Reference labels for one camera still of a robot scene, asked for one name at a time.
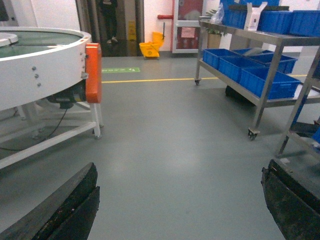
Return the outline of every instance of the yellow caution sign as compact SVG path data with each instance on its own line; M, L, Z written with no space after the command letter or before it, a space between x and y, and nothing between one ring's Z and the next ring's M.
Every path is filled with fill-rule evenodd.
M128 21L128 40L137 41L136 21Z

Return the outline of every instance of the blue crate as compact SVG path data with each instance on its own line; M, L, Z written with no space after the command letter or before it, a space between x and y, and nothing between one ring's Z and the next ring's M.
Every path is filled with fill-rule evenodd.
M246 23L247 11L240 10L226 10L222 19L222 24L234 27L237 29L244 29Z
M315 134L312 136L314 140L316 140L318 143L320 143L320 127L318 130L315 132Z
M229 51L227 49L204 49L203 50L203 61L209 64L211 67L219 68L220 57L239 57L239 54Z
M243 69L240 78L240 85L260 98L266 83L268 72L269 68ZM268 99L293 98L299 84L299 80L277 71L273 79Z
M257 30L269 33L288 34L293 16L293 12L291 11L263 11Z
M320 37L320 10L293 11L290 34Z
M237 54L245 54L246 52L248 52L249 50L251 50L252 48L245 48L245 49L236 49L236 50L232 50L232 52L235 52ZM269 50L264 50L263 52L261 52L260 54L272 54L273 51L269 51Z
M239 3L236 3L235 0L220 0L224 10L229 10L229 5L247 5L247 3L252 3L253 5L260 6L262 2L268 2L268 6L279 6L279 0L240 0Z
M255 61L246 57L222 57L220 59L219 71L239 83L241 77L241 69L245 68L261 68L264 67Z
M257 61L258 63L264 64L266 67L270 67L273 57L273 53L248 56L248 58ZM282 55L277 70L284 74L290 74L292 73L297 60L298 59L296 58Z

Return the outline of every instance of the yellow mop bucket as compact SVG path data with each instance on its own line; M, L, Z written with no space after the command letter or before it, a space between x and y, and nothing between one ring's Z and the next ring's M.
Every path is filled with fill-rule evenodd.
M139 43L140 50L145 58L158 58L159 48L165 42L165 23L163 23L163 33L154 31L152 32L152 42Z

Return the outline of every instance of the orange guard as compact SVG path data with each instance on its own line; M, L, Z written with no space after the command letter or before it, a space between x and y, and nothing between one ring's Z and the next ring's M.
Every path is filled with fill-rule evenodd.
M85 46L85 72L89 75L85 81L85 97L90 104L101 103L101 46L99 43L87 43Z

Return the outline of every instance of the shoe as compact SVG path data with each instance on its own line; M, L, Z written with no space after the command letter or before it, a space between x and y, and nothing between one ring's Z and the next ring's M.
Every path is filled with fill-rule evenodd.
M118 43L118 40L117 40L117 38L116 38L115 36L113 36L113 37L111 38L111 41L114 42L114 43L116 43L116 44Z

